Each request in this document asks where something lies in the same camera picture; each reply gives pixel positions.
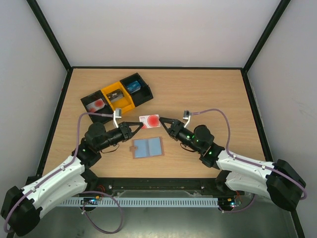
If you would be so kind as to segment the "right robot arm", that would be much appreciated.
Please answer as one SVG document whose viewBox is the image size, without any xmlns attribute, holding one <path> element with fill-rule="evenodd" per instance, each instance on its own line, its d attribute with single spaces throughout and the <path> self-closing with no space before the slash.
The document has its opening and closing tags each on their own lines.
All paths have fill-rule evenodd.
<svg viewBox="0 0 317 238">
<path fill-rule="evenodd" d="M 190 131 L 178 119 L 161 117 L 159 121 L 172 139 L 199 154 L 206 167 L 220 171 L 215 179 L 219 193 L 244 191 L 260 195 L 286 211 L 294 211 L 299 201 L 307 197 L 305 182 L 286 161 L 259 161 L 233 153 L 228 147 L 217 145 L 203 124 Z"/>
</svg>

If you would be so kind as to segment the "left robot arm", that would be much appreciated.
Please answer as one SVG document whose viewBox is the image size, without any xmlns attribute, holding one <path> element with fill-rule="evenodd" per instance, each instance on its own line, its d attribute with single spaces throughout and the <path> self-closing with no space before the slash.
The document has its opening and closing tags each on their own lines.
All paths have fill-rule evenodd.
<svg viewBox="0 0 317 238">
<path fill-rule="evenodd" d="M 106 131 L 100 122 L 91 124 L 72 154 L 54 170 L 21 189 L 14 186 L 7 191 L 0 212 L 4 230 L 24 236 L 64 200 L 91 193 L 98 177 L 90 168 L 101 158 L 101 151 L 131 139 L 142 127 L 141 122 L 122 122 Z"/>
</svg>

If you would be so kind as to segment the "black VIP card stack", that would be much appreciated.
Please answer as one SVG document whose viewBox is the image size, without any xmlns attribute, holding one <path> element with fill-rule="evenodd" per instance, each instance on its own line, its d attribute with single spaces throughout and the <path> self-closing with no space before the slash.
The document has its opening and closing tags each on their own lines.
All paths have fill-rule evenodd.
<svg viewBox="0 0 317 238">
<path fill-rule="evenodd" d="M 122 99 L 124 97 L 124 94 L 120 89 L 116 89 L 116 90 L 108 93 L 106 96 L 111 103 L 114 103 L 114 102 Z"/>
</svg>

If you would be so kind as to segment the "white red card stack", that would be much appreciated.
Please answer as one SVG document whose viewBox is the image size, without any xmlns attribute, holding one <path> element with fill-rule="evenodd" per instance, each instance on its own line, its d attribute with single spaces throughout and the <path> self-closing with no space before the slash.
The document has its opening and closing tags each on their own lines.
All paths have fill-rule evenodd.
<svg viewBox="0 0 317 238">
<path fill-rule="evenodd" d="M 95 113 L 96 111 L 103 109 L 105 105 L 103 99 L 100 98 L 89 103 L 86 107 L 88 112 Z"/>
</svg>

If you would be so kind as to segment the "blue card stack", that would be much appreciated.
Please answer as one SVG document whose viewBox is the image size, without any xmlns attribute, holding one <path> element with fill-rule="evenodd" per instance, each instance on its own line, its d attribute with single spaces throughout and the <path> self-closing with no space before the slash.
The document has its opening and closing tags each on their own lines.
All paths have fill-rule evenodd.
<svg viewBox="0 0 317 238">
<path fill-rule="evenodd" d="M 135 80 L 133 82 L 129 82 L 129 83 L 125 84 L 125 88 L 129 94 L 133 94 L 133 93 L 141 90 L 142 84 L 138 80 Z"/>
</svg>

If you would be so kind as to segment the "yellow middle bin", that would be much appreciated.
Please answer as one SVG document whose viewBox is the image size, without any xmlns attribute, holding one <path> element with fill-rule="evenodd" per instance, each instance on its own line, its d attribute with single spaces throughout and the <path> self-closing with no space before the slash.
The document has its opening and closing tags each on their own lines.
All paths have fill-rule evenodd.
<svg viewBox="0 0 317 238">
<path fill-rule="evenodd" d="M 113 110 L 120 108 L 124 114 L 135 108 L 132 97 L 119 81 L 102 88 L 101 92 Z"/>
</svg>

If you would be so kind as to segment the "left black bin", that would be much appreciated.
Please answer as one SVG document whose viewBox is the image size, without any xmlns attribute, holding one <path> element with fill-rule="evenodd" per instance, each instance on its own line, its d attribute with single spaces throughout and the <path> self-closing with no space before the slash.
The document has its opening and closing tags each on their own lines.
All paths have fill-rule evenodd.
<svg viewBox="0 0 317 238">
<path fill-rule="evenodd" d="M 89 113 L 113 115 L 113 109 L 101 90 L 81 98 L 81 102 Z M 101 122 L 102 124 L 112 120 L 112 117 L 102 117 L 97 115 L 89 115 L 89 117 L 92 122 Z"/>
</svg>

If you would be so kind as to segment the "black bin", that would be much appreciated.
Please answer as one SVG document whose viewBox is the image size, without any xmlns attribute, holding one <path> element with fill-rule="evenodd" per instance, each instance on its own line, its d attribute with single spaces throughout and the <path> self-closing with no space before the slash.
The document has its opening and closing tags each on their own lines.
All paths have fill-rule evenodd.
<svg viewBox="0 0 317 238">
<path fill-rule="evenodd" d="M 134 73 L 121 79 L 119 82 L 131 96 L 135 107 L 154 98 L 149 85 L 143 80 L 139 73 Z"/>
<path fill-rule="evenodd" d="M 89 113 L 113 115 L 113 109 L 101 90 L 81 98 L 81 102 Z M 112 117 L 102 117 L 97 115 L 89 115 L 89 117 L 92 122 L 101 122 L 102 124 L 112 120 Z"/>
</svg>

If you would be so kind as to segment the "right black bin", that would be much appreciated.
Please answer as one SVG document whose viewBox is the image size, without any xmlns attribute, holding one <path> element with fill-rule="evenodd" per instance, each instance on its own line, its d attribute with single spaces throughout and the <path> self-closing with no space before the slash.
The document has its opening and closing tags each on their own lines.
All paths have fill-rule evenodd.
<svg viewBox="0 0 317 238">
<path fill-rule="evenodd" d="M 131 96 L 135 107 L 154 98 L 149 85 L 143 80 L 139 73 L 134 73 L 121 79 L 119 82 Z"/>
</svg>

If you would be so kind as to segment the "grey metal front plate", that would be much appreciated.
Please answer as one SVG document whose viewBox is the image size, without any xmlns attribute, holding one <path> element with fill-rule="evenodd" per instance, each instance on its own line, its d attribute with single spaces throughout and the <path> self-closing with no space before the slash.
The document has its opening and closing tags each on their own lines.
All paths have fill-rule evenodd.
<svg viewBox="0 0 317 238">
<path fill-rule="evenodd" d="M 123 228 L 114 238 L 296 238 L 289 212 L 257 197 L 242 212 L 205 207 L 125 207 Z M 28 238 L 106 238 L 79 207 L 56 207 Z"/>
</svg>

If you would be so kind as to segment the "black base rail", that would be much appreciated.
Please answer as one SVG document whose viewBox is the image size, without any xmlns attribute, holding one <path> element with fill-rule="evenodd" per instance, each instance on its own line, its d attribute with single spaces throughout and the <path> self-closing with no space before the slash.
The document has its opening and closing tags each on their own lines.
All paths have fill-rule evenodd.
<svg viewBox="0 0 317 238">
<path fill-rule="evenodd" d="M 260 183 L 250 177 L 231 171 L 221 171 L 217 178 L 99 178 L 92 171 L 87 170 L 81 175 L 67 180 L 60 180 L 53 184 L 53 191 L 62 189 L 62 195 L 72 196 L 76 192 L 91 191 L 102 185 L 114 185 L 115 188 L 123 190 L 196 190 L 203 185 L 208 191 L 205 194 L 232 195 L 235 191 L 244 191 L 270 198 L 274 202 L 290 198 L 291 193 L 284 184 L 285 178 L 276 174 L 266 176 L 264 183 Z"/>
</svg>

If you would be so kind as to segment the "black enclosure frame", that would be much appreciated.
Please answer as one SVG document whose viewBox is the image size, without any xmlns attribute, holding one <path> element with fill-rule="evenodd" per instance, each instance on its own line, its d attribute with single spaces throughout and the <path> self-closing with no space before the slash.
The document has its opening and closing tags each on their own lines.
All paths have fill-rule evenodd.
<svg viewBox="0 0 317 238">
<path fill-rule="evenodd" d="M 35 179 L 40 178 L 40 176 L 42 175 L 42 173 L 44 171 L 44 165 L 47 161 L 48 152 L 49 152 L 49 149 L 50 149 L 52 141 L 53 141 L 53 136 L 55 133 L 55 129 L 57 127 L 57 122 L 58 122 L 58 119 L 60 116 L 62 105 L 63 105 L 64 99 L 66 97 L 66 92 L 67 92 L 67 89 L 68 89 L 68 86 L 70 83 L 70 78 L 71 78 L 71 75 L 73 73 L 73 70 L 76 67 L 70 65 L 70 63 L 69 63 L 68 59 L 66 58 L 66 55 L 64 54 L 57 38 L 55 37 L 55 34 L 53 33 L 47 19 L 45 18 L 45 15 L 43 14 L 38 2 L 36 0 L 29 0 L 29 1 L 27 1 L 27 3 L 29 4 L 29 7 L 31 8 L 34 16 L 36 17 L 41 28 L 43 29 L 48 40 L 50 41 L 52 47 L 54 48 L 57 56 L 59 57 L 61 63 L 63 64 L 63 66 L 65 67 L 65 69 L 67 71 L 67 75 L 66 75 L 66 78 L 65 78 L 62 90 L 61 90 L 61 95 L 60 95 L 59 100 L 58 100 L 57 108 L 56 108 L 55 113 L 54 113 L 54 117 L 53 117 L 53 120 L 52 120 L 52 123 L 50 126 L 49 134 L 48 134 L 45 146 L 44 146 L 44 150 L 43 150 L 43 153 L 42 153 L 39 165 L 38 165 L 37 172 L 34 176 L 27 177 L 26 182 L 29 183 L 29 182 L 34 182 Z M 265 43 L 269 39 L 272 31 L 274 30 L 275 26 L 277 25 L 280 18 L 282 17 L 284 11 L 287 9 L 289 3 L 290 3 L 289 0 L 280 1 L 276 10 L 274 11 L 272 17 L 270 18 L 267 26 L 265 27 L 263 33 L 261 34 L 261 37 L 259 38 L 255 48 L 253 49 L 251 55 L 249 56 L 245 66 L 242 68 L 240 68 L 240 67 L 237 67 L 237 68 L 235 68 L 235 67 L 178 67 L 178 66 L 171 66 L 171 67 L 149 66 L 148 67 L 148 69 L 189 69 L 189 70 L 207 69 L 207 70 L 239 70 L 239 71 L 241 71 L 242 79 L 243 79 L 245 89 L 247 92 L 251 111 L 252 111 L 252 114 L 254 117 L 255 125 L 256 125 L 257 132 L 258 132 L 260 142 L 262 145 L 262 150 L 264 152 L 264 157 L 268 161 L 272 161 L 273 158 L 272 158 L 272 154 L 271 154 L 271 151 L 270 151 L 270 148 L 268 145 L 268 141 L 267 141 L 266 134 L 264 131 L 264 126 L 263 126 L 263 122 L 262 122 L 260 112 L 259 112 L 259 109 L 257 106 L 255 95 L 251 89 L 251 83 L 249 81 L 247 73 L 251 69 L 251 66 L 253 65 L 253 63 L 255 62 L 259 53 L 261 52 L 263 46 L 265 45 Z"/>
</svg>

